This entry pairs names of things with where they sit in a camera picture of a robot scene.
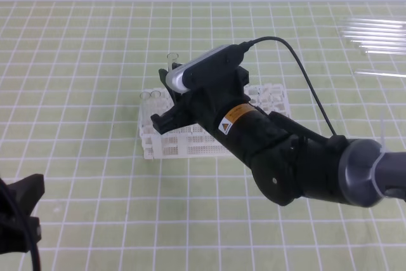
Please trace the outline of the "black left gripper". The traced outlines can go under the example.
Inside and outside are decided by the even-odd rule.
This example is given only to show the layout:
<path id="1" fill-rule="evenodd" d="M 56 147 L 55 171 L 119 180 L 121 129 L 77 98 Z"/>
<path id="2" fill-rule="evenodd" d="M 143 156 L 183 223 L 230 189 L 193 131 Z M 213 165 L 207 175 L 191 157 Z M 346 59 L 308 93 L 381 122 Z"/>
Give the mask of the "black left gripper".
<path id="1" fill-rule="evenodd" d="M 44 195 L 44 175 L 33 174 L 9 185 L 1 181 L 1 252 L 27 253 L 30 249 L 25 240 L 23 227 L 10 201 L 4 195 L 5 190 L 14 198 L 29 224 L 34 241 L 38 243 L 42 239 L 41 224 L 38 217 L 32 216 L 32 211 Z"/>

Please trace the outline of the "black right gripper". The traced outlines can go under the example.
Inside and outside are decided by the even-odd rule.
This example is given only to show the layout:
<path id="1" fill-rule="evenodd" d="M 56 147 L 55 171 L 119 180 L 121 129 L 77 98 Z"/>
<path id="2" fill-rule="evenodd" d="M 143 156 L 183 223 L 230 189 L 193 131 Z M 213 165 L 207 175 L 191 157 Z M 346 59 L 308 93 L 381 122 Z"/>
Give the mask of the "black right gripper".
<path id="1" fill-rule="evenodd" d="M 150 117 L 159 134 L 197 123 L 244 163 L 250 163 L 266 147 L 269 137 L 264 132 L 270 121 L 249 103 L 250 98 L 244 93 L 249 82 L 246 69 L 238 67 L 212 84 L 185 94 L 182 64 L 176 63 L 170 72 L 159 69 L 159 78 L 176 95 L 173 107 Z"/>

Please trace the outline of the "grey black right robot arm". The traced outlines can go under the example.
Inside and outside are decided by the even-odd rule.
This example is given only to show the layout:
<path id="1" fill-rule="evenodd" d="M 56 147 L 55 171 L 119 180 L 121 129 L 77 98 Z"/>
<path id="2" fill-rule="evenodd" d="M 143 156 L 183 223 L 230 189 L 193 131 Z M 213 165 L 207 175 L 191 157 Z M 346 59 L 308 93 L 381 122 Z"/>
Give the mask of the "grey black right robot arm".
<path id="1" fill-rule="evenodd" d="M 306 197 L 369 208 L 385 197 L 405 199 L 405 153 L 371 139 L 321 136 L 277 112 L 250 103 L 249 73 L 234 68 L 211 84 L 172 93 L 174 106 L 151 117 L 165 134 L 198 124 L 243 162 L 263 195 L 286 206 Z"/>

